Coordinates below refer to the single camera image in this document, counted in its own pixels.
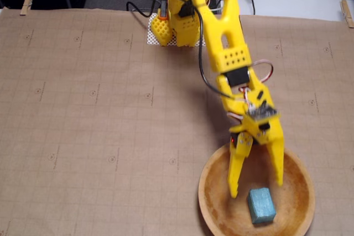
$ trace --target white pegboard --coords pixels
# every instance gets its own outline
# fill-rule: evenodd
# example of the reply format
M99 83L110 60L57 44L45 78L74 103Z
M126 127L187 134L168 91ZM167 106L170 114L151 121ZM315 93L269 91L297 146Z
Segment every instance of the white pegboard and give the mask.
M155 44L155 45L160 45L159 41L157 41L155 35L151 31L151 22L153 19L157 16L156 13L153 13L149 19L149 27L148 27L148 44ZM167 43L167 45L176 45L176 36L172 36L172 40Z

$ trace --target cutting mat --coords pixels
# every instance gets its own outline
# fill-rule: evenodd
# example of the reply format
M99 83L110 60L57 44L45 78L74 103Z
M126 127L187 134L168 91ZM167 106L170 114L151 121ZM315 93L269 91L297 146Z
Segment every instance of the cutting mat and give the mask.
M253 60L274 64L286 146L315 184L308 236L353 236L354 32L241 20ZM197 50L148 45L147 25L127 12L3 10L2 236L210 235L197 187L230 124Z

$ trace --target blue block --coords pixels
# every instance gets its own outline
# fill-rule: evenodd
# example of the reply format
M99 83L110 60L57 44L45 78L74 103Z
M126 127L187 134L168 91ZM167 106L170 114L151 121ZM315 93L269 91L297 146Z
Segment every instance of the blue block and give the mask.
M277 214L268 188L251 189L248 207L253 224L273 221Z

